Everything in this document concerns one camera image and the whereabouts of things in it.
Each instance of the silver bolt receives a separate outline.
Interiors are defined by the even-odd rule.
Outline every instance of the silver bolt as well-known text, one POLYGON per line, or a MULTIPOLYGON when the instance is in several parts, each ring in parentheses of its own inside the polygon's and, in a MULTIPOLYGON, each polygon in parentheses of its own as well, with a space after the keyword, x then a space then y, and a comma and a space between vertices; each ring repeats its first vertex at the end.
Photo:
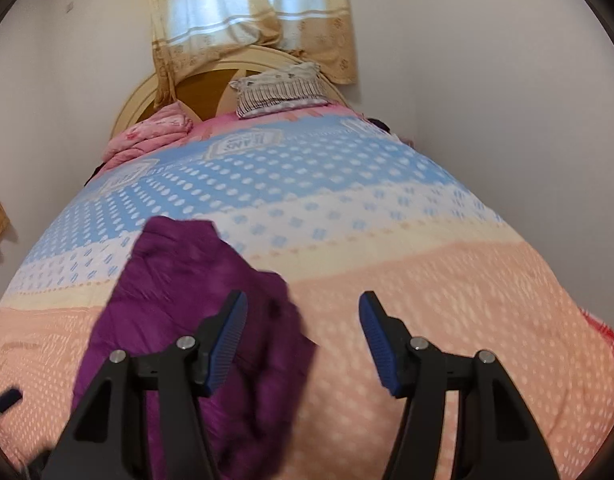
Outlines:
POLYGON ((496 360, 496 356, 489 350, 481 350, 478 352, 478 359, 486 365, 492 364, 496 360))
POLYGON ((178 338, 178 341, 176 341, 176 346, 181 350, 187 350, 195 344, 196 340, 191 335, 183 335, 182 337, 178 338))
POLYGON ((409 345, 415 350, 424 350, 429 346, 429 341, 424 337, 416 336, 409 340, 409 345))
POLYGON ((127 352, 124 350, 114 350, 109 354, 109 360, 113 363, 122 363, 124 359, 127 357, 127 352))

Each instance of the blue gripper pad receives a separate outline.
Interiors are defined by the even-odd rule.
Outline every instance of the blue gripper pad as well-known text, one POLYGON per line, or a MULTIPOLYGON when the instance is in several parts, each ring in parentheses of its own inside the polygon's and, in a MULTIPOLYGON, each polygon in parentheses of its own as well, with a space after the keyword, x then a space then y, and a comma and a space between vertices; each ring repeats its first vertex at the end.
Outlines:
POLYGON ((386 333, 390 318, 373 292, 360 296, 358 313, 381 384, 392 396, 399 397, 402 385, 397 373, 397 356, 386 333))
POLYGON ((221 387, 227 378, 227 372, 241 340, 242 329, 246 320, 247 297, 240 293, 209 354, 207 388, 210 394, 221 387))

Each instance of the bed sheet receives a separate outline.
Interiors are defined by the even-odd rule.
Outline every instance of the bed sheet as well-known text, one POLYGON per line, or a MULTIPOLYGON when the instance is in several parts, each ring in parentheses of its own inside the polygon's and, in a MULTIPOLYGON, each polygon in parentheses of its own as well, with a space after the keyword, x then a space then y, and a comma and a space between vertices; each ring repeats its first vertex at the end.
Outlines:
MULTIPOLYGON (((163 215, 211 219, 253 267, 283 276, 319 345, 279 478, 382 475, 402 402, 380 386, 360 329, 364 290, 444 351, 495 351, 561 478, 578 476, 614 423, 614 333, 596 329, 500 216, 343 107, 212 135, 91 181, 16 273, 0 304, 0 390, 24 391, 0 423, 12 459, 56 441, 91 326, 141 226, 163 215)), ((449 396, 439 480, 456 408, 449 396)))

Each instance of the arched headboard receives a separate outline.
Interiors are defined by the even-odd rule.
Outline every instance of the arched headboard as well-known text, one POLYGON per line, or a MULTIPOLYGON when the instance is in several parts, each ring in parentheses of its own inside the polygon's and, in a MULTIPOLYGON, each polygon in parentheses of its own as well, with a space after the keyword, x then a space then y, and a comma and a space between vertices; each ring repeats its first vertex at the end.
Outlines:
MULTIPOLYGON (((184 79, 176 87, 177 97, 202 120, 207 120, 236 109, 236 92, 229 86, 232 79, 300 62, 300 59, 279 50, 248 46, 204 66, 184 79)), ((327 96, 347 105, 338 89, 324 76, 321 79, 327 96)), ((158 80, 154 73, 136 88, 116 119, 112 137, 153 113, 152 104, 157 86, 158 80)))

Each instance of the purple jacket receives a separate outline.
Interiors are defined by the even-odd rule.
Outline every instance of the purple jacket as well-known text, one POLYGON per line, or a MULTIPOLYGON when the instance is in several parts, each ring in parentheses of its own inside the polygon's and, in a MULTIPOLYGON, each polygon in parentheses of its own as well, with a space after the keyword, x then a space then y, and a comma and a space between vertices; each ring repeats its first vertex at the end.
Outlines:
MULTIPOLYGON (((106 309, 92 330, 72 408, 115 349, 160 352, 218 312, 229 291, 245 292, 247 322, 226 383, 201 399, 216 463, 225 478, 260 480, 277 472, 315 345, 287 284, 252 269, 220 240, 211 222, 151 218, 106 309)), ((147 395, 154 480, 165 479, 157 397, 147 395)))

